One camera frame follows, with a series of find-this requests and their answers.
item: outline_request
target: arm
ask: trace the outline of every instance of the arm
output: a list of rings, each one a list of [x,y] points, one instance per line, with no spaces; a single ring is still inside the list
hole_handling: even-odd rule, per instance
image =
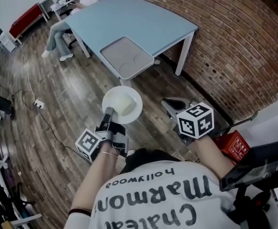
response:
[[[119,151],[114,149],[110,143],[105,142],[101,145],[101,151],[115,156],[119,155]],[[71,209],[81,208],[92,211],[94,200],[101,186],[113,177],[115,164],[115,157],[104,153],[98,154],[75,194]]]
[[[80,9],[80,10],[86,8],[86,6],[84,6],[84,5],[80,4],[80,3],[76,3],[76,4],[75,4],[75,7],[76,7],[77,9]]]
[[[223,178],[234,167],[208,135],[196,140],[192,145],[201,164],[209,168],[218,179]]]

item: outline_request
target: white plate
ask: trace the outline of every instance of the white plate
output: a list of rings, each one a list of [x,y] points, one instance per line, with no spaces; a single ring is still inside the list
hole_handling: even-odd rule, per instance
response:
[[[112,121],[118,124],[131,123],[132,121],[135,121],[139,117],[143,108],[142,98],[134,88],[128,86],[116,86],[110,89],[103,98],[103,102],[102,102],[103,112],[105,112],[107,107],[111,107],[112,100],[119,94],[129,95],[135,100],[136,105],[133,111],[131,111],[129,114],[124,116],[121,116],[116,111],[114,111]]]

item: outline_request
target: electrical cable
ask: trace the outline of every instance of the electrical cable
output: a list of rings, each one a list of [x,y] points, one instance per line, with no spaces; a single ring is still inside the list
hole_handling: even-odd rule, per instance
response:
[[[32,85],[31,85],[31,83],[30,83],[29,72],[28,72],[28,68],[27,68],[27,66],[26,66],[26,61],[25,61],[25,56],[24,56],[24,52],[23,52],[22,46],[21,46],[21,49],[22,49],[23,60],[24,60],[24,63],[25,63],[26,73],[27,73],[27,75],[28,75],[29,84],[30,84],[30,87],[31,87],[31,91],[32,91],[32,93],[33,93],[33,95],[34,95],[34,103],[35,103],[35,102],[36,102],[35,94],[34,94],[34,92],[33,92]],[[14,101],[15,96],[17,95],[17,93],[19,93],[20,91],[22,91],[22,95],[21,95],[22,102],[24,103],[24,105],[25,105],[29,110],[31,110],[31,111],[34,110],[35,106],[33,105],[33,108],[30,108],[30,107],[25,103],[25,101],[24,101],[24,99],[23,99],[23,95],[26,93],[26,91],[24,91],[24,90],[22,90],[22,89],[19,89],[15,94],[12,94],[9,90],[7,90],[7,89],[6,89],[4,86],[2,86],[1,84],[0,84],[0,86],[1,86],[5,91],[7,91],[7,92],[11,95],[13,101]],[[73,151],[76,155],[78,155],[80,158],[84,159],[85,161],[88,161],[88,160],[86,160],[84,157],[82,157],[78,152],[74,151],[71,147],[65,146],[65,145],[63,144],[63,142],[60,141],[60,140],[56,137],[56,135],[55,135],[55,133],[54,133],[52,127],[50,126],[50,124],[49,124],[49,123],[45,120],[45,118],[43,117],[43,115],[42,115],[42,113],[41,113],[41,111],[40,111],[40,107],[38,107],[38,112],[39,112],[39,114],[41,115],[42,119],[45,121],[45,123],[48,125],[48,127],[51,129],[51,131],[52,131],[52,133],[53,133],[55,139],[62,145],[63,151],[64,151],[66,148],[68,148],[68,149],[70,149],[71,151]]]
[[[2,86],[1,84],[0,84],[0,87],[2,87],[5,91],[7,91],[11,96],[13,96],[13,94],[9,91],[9,90],[7,90],[4,86]]]
[[[31,83],[30,83],[30,77],[29,77],[28,67],[26,66],[25,56],[24,56],[24,52],[23,52],[23,45],[21,46],[21,50],[22,50],[24,65],[25,65],[25,69],[26,69],[26,74],[28,75],[28,79],[29,79],[30,88],[31,88],[31,91],[32,91],[32,93],[33,93],[33,95],[34,95],[34,102],[36,102],[35,93],[33,92],[32,85],[31,85]]]
[[[56,137],[56,135],[55,135],[55,133],[54,133],[52,127],[51,127],[50,124],[46,121],[46,119],[43,117],[43,115],[42,115],[42,113],[41,113],[41,111],[40,111],[40,108],[38,108],[38,112],[39,112],[39,114],[41,115],[41,117],[43,118],[43,120],[45,121],[45,123],[48,125],[48,127],[51,129],[51,131],[52,131],[52,133],[53,133],[53,136],[55,137],[55,139],[57,140],[57,142],[59,142],[59,143],[62,145],[63,151],[64,151],[66,148],[68,148],[68,149],[70,149],[71,151],[73,151],[76,155],[78,155],[79,157],[81,157],[82,159],[84,159],[85,161],[88,161],[88,160],[86,160],[83,156],[81,156],[79,153],[77,153],[76,151],[74,151],[71,147],[65,146],[65,145],[62,143],[62,141],[58,140],[58,138]]]

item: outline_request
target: white t-shirt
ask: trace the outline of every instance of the white t-shirt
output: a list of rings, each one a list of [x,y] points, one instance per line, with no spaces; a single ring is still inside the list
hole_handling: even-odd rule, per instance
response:
[[[96,3],[97,1],[99,1],[99,0],[80,0],[80,4],[82,4],[84,6],[90,6],[91,4]],[[81,10],[78,8],[75,8],[71,11],[71,14],[75,14],[78,11],[81,11]]]
[[[260,192],[253,188],[246,195]],[[217,177],[203,165],[154,162],[109,180],[97,194],[91,217],[72,213],[65,229],[246,228],[246,222],[239,226],[227,216],[235,195],[235,190],[221,192]],[[277,227],[278,221],[271,228]]]

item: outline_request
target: floor outlet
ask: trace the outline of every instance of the floor outlet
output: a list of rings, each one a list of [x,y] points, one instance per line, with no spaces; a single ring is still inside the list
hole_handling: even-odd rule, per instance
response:
[[[44,109],[44,103],[42,101],[36,100],[34,105],[40,109]]]

